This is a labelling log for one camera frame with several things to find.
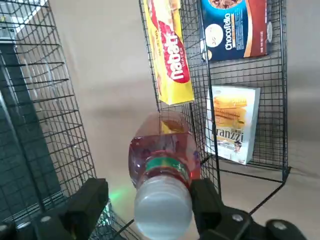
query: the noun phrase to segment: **green bottle label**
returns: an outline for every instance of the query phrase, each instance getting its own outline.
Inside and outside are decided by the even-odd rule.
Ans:
[[[178,160],[171,158],[171,157],[156,157],[151,159],[149,162],[147,162],[146,166],[145,166],[145,170],[148,172],[151,169],[154,168],[174,168],[176,169],[179,173],[182,174],[182,176],[184,177],[184,179],[186,181],[188,181],[189,176],[188,176],[188,171],[186,169],[186,167],[179,162]]]

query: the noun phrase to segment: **blue box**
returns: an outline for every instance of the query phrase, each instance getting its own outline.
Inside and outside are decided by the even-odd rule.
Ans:
[[[268,9],[271,5],[267,6],[267,0],[201,0],[201,3],[203,60],[204,44],[210,62],[268,54],[273,31]]]

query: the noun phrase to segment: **green light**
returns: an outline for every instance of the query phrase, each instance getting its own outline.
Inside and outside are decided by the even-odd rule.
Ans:
[[[133,186],[127,185],[123,187],[119,187],[116,190],[109,193],[109,198],[111,203],[118,202],[120,199],[124,198],[125,195],[132,194],[132,191],[134,190]]]

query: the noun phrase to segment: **wire basket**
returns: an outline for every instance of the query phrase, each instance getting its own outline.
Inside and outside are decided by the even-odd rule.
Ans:
[[[290,171],[288,167],[287,144],[286,8],[284,0],[267,0],[267,3],[271,6],[271,22],[273,26],[271,53],[263,57],[209,63],[208,60],[203,61],[202,55],[206,54],[205,44],[203,44],[204,52],[201,51],[202,36],[205,35],[201,6],[202,1],[181,1],[180,20],[182,25],[182,38],[186,49],[195,100],[192,103],[169,106],[159,100],[144,1],[139,0],[157,109],[158,111],[173,110],[183,113],[197,143],[202,164],[202,177],[210,178],[219,193],[221,193],[221,171],[257,177],[278,183],[285,183]],[[223,163],[231,163],[231,161],[219,157],[216,134],[213,134],[214,147],[206,144],[208,138],[206,131],[210,131],[207,128],[207,126],[209,126],[207,116],[209,108],[212,110],[211,119],[215,121],[215,112],[212,103],[213,85],[259,87],[261,89],[254,152],[252,160],[248,165],[280,170],[281,179],[259,177],[251,173],[246,174],[245,170],[248,168],[247,166],[238,165],[236,171],[221,169],[222,161]],[[207,106],[208,92],[210,96],[209,102],[212,103],[211,106]],[[218,154],[208,154],[205,149]]]
[[[96,177],[48,1],[0,1],[0,69],[0,222],[23,228]],[[121,226],[107,209],[92,239]]]

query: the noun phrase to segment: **screw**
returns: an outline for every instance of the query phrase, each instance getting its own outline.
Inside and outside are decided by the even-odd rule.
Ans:
[[[0,232],[6,230],[8,228],[7,225],[0,225]]]
[[[274,223],[273,223],[273,226],[276,228],[276,229],[279,229],[279,230],[286,230],[287,229],[287,227],[286,227],[286,225],[284,225],[282,222],[280,222],[280,221],[275,221]]]
[[[30,223],[31,222],[29,222],[29,221],[23,222],[23,223],[19,224],[16,228],[17,229],[22,229],[22,228],[28,226]]]
[[[51,217],[50,216],[44,216],[43,218],[41,218],[41,222],[42,223],[44,223],[44,222],[47,222],[47,221],[49,221],[51,219]]]
[[[244,218],[239,214],[233,214],[232,219],[235,220],[236,222],[241,222]]]

